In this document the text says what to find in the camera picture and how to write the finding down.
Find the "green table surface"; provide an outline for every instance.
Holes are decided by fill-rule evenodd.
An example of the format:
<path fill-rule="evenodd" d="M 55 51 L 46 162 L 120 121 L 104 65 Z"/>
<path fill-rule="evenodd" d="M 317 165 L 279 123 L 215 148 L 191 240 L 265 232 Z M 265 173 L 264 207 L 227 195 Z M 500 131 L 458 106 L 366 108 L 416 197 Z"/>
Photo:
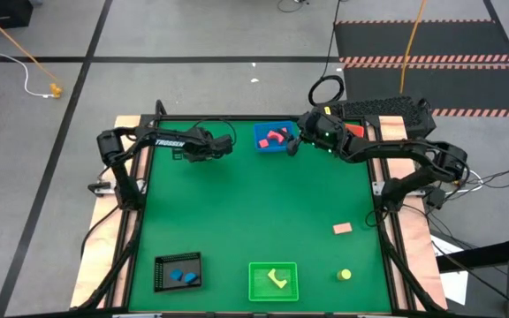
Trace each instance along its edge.
<path fill-rule="evenodd" d="M 259 153 L 253 124 L 233 121 L 237 143 L 218 160 L 172 160 L 157 148 L 134 269 L 132 311 L 391 311 L 376 229 L 365 222 L 372 193 L 365 163 L 347 164 L 309 145 L 294 157 Z M 163 122 L 186 130 L 193 122 Z M 204 122 L 214 136 L 231 133 Z M 353 231 L 334 235 L 333 225 Z M 153 292 L 157 256 L 201 252 L 202 287 Z M 248 263 L 293 261 L 300 299 L 248 300 Z M 336 274 L 350 269 L 350 280 Z"/>

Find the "metal clamp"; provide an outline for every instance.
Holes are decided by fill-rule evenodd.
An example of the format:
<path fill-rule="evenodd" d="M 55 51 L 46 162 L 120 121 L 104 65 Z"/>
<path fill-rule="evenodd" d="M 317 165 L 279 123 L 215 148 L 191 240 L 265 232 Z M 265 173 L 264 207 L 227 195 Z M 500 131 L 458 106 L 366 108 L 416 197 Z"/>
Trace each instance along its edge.
<path fill-rule="evenodd" d="M 384 188 L 384 182 L 378 181 L 372 183 L 372 193 L 376 196 L 382 195 L 382 189 Z M 415 190 L 411 193 L 406 194 L 406 196 L 424 196 L 425 191 L 424 190 Z"/>
<path fill-rule="evenodd" d="M 87 186 L 87 189 L 95 194 L 97 197 L 102 197 L 105 194 L 115 194 L 115 186 L 117 185 L 117 182 L 115 180 L 112 181 L 102 181 L 98 183 L 94 183 Z M 141 190 L 142 193 L 147 191 L 147 184 L 145 183 L 145 180 L 139 179 L 137 180 L 137 186 L 139 187 L 139 190 Z"/>

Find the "pink block on table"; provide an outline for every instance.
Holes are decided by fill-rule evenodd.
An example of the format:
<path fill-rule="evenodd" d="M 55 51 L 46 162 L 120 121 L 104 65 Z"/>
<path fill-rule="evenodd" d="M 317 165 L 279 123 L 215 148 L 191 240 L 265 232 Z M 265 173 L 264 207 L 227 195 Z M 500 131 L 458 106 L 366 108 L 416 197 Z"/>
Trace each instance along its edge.
<path fill-rule="evenodd" d="M 274 131 L 269 131 L 269 134 L 266 136 L 266 138 L 270 140 L 278 140 L 279 144 L 284 142 L 284 136 Z"/>
<path fill-rule="evenodd" d="M 268 140 L 259 140 L 258 141 L 258 145 L 261 147 L 261 148 L 266 148 L 269 146 L 269 141 Z"/>
<path fill-rule="evenodd" d="M 341 223 L 337 225 L 333 225 L 333 232 L 335 234 L 343 234 L 353 231 L 353 227 L 351 227 L 350 223 Z"/>

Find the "white cable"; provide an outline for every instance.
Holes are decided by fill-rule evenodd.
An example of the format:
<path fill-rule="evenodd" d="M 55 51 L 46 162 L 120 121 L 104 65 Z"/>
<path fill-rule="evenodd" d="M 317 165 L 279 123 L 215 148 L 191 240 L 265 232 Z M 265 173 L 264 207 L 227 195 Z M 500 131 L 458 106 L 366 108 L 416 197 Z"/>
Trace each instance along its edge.
<path fill-rule="evenodd" d="M 2 54 L 2 53 L 0 53 L 0 57 L 8 58 L 8 59 L 10 59 L 11 61 L 16 62 L 16 63 L 19 63 L 19 64 L 21 64 L 21 66 L 23 66 L 23 69 L 25 70 L 25 91 L 26 91 L 27 93 L 31 94 L 32 96 L 38 96 L 38 97 L 43 97 L 43 98 L 49 98 L 49 97 L 51 97 L 51 96 L 52 96 L 52 95 L 50 95 L 50 94 L 36 94 L 36 93 L 33 93 L 33 92 L 31 92 L 30 90 L 28 90 L 28 88 L 27 88 L 27 83 L 28 83 L 28 69 L 27 69 L 27 66 L 26 66 L 24 63 L 22 63 L 21 61 L 17 60 L 16 58 L 6 56 L 5 54 Z"/>
<path fill-rule="evenodd" d="M 459 191 L 457 191 L 457 193 L 467 193 L 467 192 L 478 191 L 478 190 L 482 189 L 482 186 L 484 186 L 484 181 L 482 181 L 482 178 L 481 178 L 481 176 L 478 175 L 478 173 L 474 172 L 473 170 L 471 170 L 470 173 L 474 174 L 476 176 L 476 178 L 478 178 L 478 186 L 473 189 L 459 190 Z"/>

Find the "orange cable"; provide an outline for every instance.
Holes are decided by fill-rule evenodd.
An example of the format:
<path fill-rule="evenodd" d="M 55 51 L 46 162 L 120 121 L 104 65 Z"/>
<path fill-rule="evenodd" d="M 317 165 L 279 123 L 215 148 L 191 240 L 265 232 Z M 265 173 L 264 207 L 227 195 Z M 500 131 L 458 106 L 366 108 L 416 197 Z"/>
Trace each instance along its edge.
<path fill-rule="evenodd" d="M 399 79 L 399 93 L 402 94 L 404 92 L 404 82 L 406 79 L 406 66 L 407 66 L 407 58 L 410 54 L 410 49 L 412 48 L 412 43 L 414 42 L 415 30 L 417 29 L 417 25 L 420 24 L 420 20 L 422 19 L 423 8 L 425 7 L 425 3 L 427 0 L 422 0 L 422 6 L 420 7 L 420 11 L 417 13 L 417 18 L 415 19 L 414 29 L 412 30 L 412 35 L 410 35 L 410 41 L 407 43 L 406 54 L 404 55 L 404 64 L 402 65 L 402 75 Z"/>
<path fill-rule="evenodd" d="M 52 75 L 51 72 L 47 71 L 47 69 L 44 68 L 44 66 L 42 66 L 37 60 L 36 58 L 34 58 L 33 56 L 31 56 L 25 49 L 23 49 L 15 40 L 13 40 L 13 38 L 8 35 L 1 27 L 0 27 L 0 31 L 1 33 L 3 33 L 5 35 L 5 37 L 11 41 L 13 44 L 15 44 L 15 46 L 17 47 L 17 49 L 20 49 L 21 52 L 23 52 L 23 54 L 25 54 L 26 56 L 28 56 L 35 64 L 36 66 L 38 66 L 41 70 L 43 70 L 45 73 L 47 73 L 47 75 L 49 75 L 54 81 L 56 82 L 59 82 L 60 80 L 57 79 L 56 76 Z"/>

